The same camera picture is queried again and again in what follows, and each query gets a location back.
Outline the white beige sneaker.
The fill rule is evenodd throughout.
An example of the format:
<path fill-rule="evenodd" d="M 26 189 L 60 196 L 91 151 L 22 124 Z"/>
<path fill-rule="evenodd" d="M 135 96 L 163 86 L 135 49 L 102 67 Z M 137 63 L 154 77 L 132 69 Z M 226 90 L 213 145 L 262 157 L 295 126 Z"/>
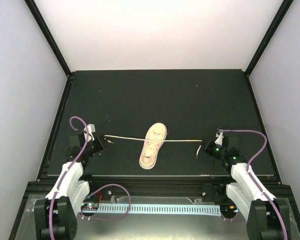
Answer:
<path fill-rule="evenodd" d="M 163 123 L 153 124 L 147 131 L 145 139 L 165 140 L 167 137 L 167 127 Z M 157 161 L 158 153 L 164 142 L 144 141 L 139 157 L 139 165 L 145 170 L 152 169 Z"/>

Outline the white shoelace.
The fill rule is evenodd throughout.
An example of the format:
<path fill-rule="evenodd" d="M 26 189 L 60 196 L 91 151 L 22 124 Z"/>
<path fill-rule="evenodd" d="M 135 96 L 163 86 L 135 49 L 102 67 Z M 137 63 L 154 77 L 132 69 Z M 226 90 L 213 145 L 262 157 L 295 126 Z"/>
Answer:
<path fill-rule="evenodd" d="M 147 138 L 135 138 L 135 137 L 124 137 L 117 135 L 104 135 L 105 138 L 114 138 L 114 139 L 122 139 L 122 140 L 132 140 L 132 141 L 142 141 L 142 142 L 161 142 L 161 143 L 202 143 L 202 140 L 198 139 L 175 139 L 175 140 L 167 140 L 167 139 L 147 139 Z"/>

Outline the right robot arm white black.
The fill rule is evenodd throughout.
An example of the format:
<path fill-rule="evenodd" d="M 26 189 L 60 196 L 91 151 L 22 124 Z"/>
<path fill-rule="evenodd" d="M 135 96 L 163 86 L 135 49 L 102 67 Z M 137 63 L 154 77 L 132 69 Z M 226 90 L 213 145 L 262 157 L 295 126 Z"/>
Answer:
<path fill-rule="evenodd" d="M 240 154 L 237 136 L 219 131 L 215 138 L 203 141 L 198 149 L 220 160 L 234 180 L 218 187 L 217 195 L 224 202 L 233 201 L 246 221 L 249 239 L 291 239 L 288 203 L 275 197 L 258 179 L 251 161 Z"/>

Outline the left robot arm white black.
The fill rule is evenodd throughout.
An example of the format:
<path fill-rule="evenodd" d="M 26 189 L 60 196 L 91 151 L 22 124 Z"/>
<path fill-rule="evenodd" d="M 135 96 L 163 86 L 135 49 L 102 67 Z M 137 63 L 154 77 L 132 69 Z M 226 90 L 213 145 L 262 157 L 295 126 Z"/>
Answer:
<path fill-rule="evenodd" d="M 98 192 L 84 170 L 94 155 L 104 149 L 94 133 L 80 133 L 70 138 L 61 173 L 52 190 L 34 204 L 35 234 L 38 240 L 73 240 L 77 234 L 77 214 L 84 199 L 93 199 Z"/>

